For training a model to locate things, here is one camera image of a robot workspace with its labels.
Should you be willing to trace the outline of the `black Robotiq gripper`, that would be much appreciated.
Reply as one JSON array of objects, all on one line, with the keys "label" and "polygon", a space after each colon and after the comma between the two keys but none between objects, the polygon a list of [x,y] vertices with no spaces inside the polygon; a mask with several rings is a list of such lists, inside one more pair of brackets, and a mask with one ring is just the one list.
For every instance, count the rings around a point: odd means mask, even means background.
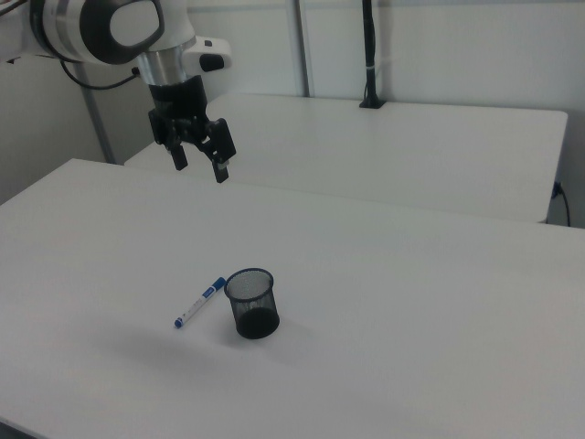
[{"label": "black Robotiq gripper", "polygon": [[175,169],[187,165],[182,141],[195,143],[211,162],[215,179],[229,178],[229,160],[236,148],[225,119],[208,121],[207,95],[200,76],[172,85],[150,85],[154,108],[148,113],[154,141],[163,145],[173,159]]}]

